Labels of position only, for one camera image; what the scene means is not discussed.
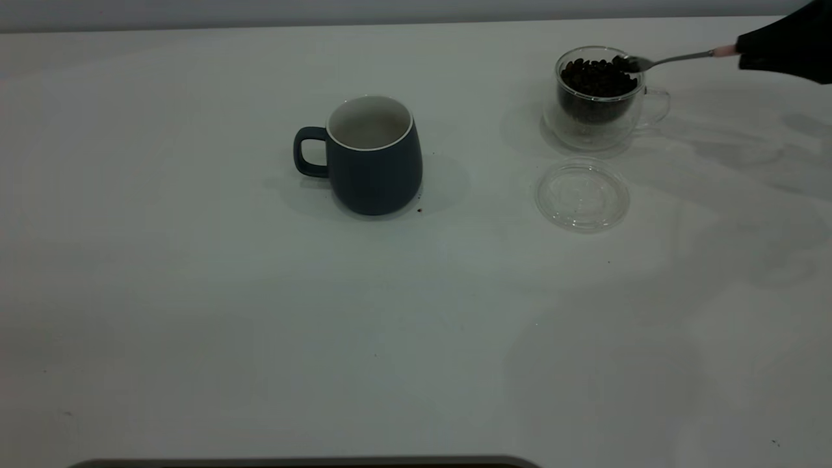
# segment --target white table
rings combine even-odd
[[[671,115],[610,160],[623,223],[566,232],[532,199],[564,158],[540,126],[561,53],[773,20],[0,37],[0,466],[829,466],[832,87],[657,68]],[[424,152],[421,198],[378,221],[290,155],[364,92]]]

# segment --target glass cup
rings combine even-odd
[[[663,119],[671,108],[667,91],[646,87],[644,73],[633,73],[638,84],[627,94],[594,97],[567,86],[561,73],[569,62],[607,60],[627,53],[612,47],[590,46],[571,50],[557,61],[554,83],[549,87],[543,121],[566,146],[580,151],[603,151],[622,144],[633,130],[648,128]],[[642,112],[645,98],[656,101],[651,112]]]

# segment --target metal spoon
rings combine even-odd
[[[655,62],[644,57],[634,57],[631,55],[624,57],[624,60],[626,60],[624,67],[630,73],[638,73],[646,72],[647,70],[650,70],[656,65],[661,65],[662,63],[678,62],[680,60],[691,60],[692,58],[729,57],[731,55],[737,55],[736,48],[734,46],[717,47],[707,52],[690,53],[687,55],[665,58],[663,60],[658,60]]]

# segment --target wall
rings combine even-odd
[[[0,32],[785,14],[804,0],[0,0]]]

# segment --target mug rim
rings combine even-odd
[[[557,79],[557,84],[561,85],[564,89],[566,89],[570,93],[574,94],[575,96],[578,96],[582,99],[587,99],[588,101],[598,101],[598,102],[623,101],[625,99],[629,99],[630,97],[635,96],[636,94],[638,94],[640,91],[642,91],[644,89],[645,83],[644,83],[644,73],[643,72],[633,73],[634,75],[638,76],[638,86],[636,86],[632,91],[628,92],[627,94],[622,94],[620,96],[600,97],[600,96],[593,96],[591,94],[584,94],[584,93],[579,92],[575,89],[572,89],[571,87],[569,87],[569,85],[567,85],[565,82],[563,82],[563,78],[561,78],[561,73],[559,72],[559,69],[560,69],[561,63],[563,63],[563,58],[565,56],[567,56],[567,55],[569,55],[573,52],[579,52],[579,51],[582,51],[582,50],[597,50],[597,49],[603,49],[603,50],[617,52],[619,55],[621,55],[623,57],[629,57],[630,56],[630,54],[628,54],[627,52],[622,51],[621,49],[616,49],[614,47],[608,47],[608,46],[581,46],[581,47],[575,47],[571,51],[563,53],[563,55],[561,55],[561,57],[558,58],[557,62],[555,63],[555,78]]]
[[[402,133],[402,135],[401,135],[400,137],[396,138],[393,142],[388,143],[388,144],[383,145],[383,146],[380,146],[380,147],[373,147],[373,148],[357,148],[357,147],[351,147],[350,145],[347,145],[347,144],[344,144],[343,142],[341,142],[338,138],[336,138],[336,137],[332,134],[332,130],[331,130],[331,126],[330,126],[330,123],[331,123],[331,121],[332,121],[332,116],[333,116],[333,115],[335,115],[335,113],[336,113],[336,112],[337,112],[337,111],[338,111],[341,107],[345,106],[346,104],[349,104],[349,103],[351,103],[351,102],[355,102],[355,101],[360,101],[360,100],[362,100],[362,99],[366,99],[366,98],[368,98],[368,97],[381,97],[382,99],[386,99],[386,100],[388,100],[388,101],[391,101],[391,102],[394,102],[394,103],[396,103],[396,104],[399,104],[399,105],[400,105],[400,106],[401,106],[401,107],[402,107],[405,111],[407,111],[407,113],[408,113],[408,117],[409,117],[408,129],[407,129],[407,130],[405,130],[405,131],[404,131],[404,133]],[[326,125],[325,125],[325,128],[326,128],[326,134],[329,136],[329,138],[331,138],[331,139],[332,139],[332,141],[333,141],[333,142],[337,143],[337,144],[338,144],[339,146],[341,146],[341,147],[347,148],[347,149],[352,150],[352,151],[357,151],[357,152],[374,152],[374,151],[379,151],[379,150],[383,150],[383,149],[387,149],[387,148],[389,148],[389,147],[392,147],[392,146],[394,146],[394,145],[398,144],[399,142],[401,142],[402,140],[404,140],[404,138],[410,134],[410,131],[413,129],[413,127],[414,127],[414,115],[413,115],[413,113],[410,111],[410,108],[409,108],[409,107],[407,107],[407,106],[405,106],[405,105],[404,105],[401,101],[399,101],[398,99],[393,99],[392,97],[390,97],[390,96],[385,96],[384,94],[363,94],[363,95],[358,96],[358,97],[352,97],[352,98],[350,98],[350,99],[344,99],[344,101],[343,101],[343,102],[341,102],[341,103],[340,103],[340,104],[339,104],[339,105],[338,105],[338,106],[337,106],[337,107],[336,107],[336,108],[335,108],[335,109],[334,109],[334,110],[330,113],[329,117],[327,117],[327,118],[326,118]]]

